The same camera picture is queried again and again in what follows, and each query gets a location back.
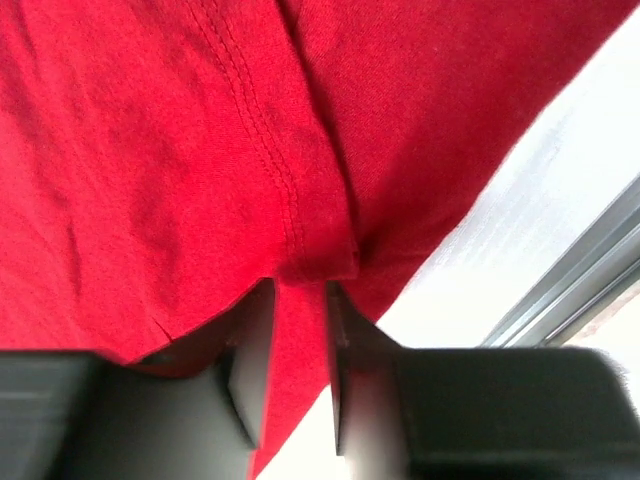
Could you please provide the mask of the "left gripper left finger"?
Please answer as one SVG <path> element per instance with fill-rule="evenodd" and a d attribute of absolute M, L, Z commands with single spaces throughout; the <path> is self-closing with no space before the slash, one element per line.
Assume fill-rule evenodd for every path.
<path fill-rule="evenodd" d="M 5 479 L 244 479 L 264 415 L 275 286 L 137 363 L 1 354 Z"/>

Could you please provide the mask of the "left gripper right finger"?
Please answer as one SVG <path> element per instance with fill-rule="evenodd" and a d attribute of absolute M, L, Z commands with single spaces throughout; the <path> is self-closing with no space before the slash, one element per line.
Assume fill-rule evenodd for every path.
<path fill-rule="evenodd" d="M 335 448 L 355 479 L 635 479 L 639 422 L 578 348 L 402 346 L 328 284 Z"/>

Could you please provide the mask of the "dark red t shirt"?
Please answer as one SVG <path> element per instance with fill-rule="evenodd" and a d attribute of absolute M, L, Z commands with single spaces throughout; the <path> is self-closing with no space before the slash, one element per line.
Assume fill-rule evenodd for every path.
<path fill-rule="evenodd" d="M 251 474 L 633 1 L 5 1 L 1 345 L 138 359 L 277 281 Z"/>

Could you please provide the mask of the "aluminium frame rail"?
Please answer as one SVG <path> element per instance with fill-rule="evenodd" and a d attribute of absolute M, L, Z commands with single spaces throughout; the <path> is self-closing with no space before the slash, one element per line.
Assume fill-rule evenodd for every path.
<path fill-rule="evenodd" d="M 634 179 L 481 345 L 557 345 L 564 331 L 638 270 L 639 180 Z"/>

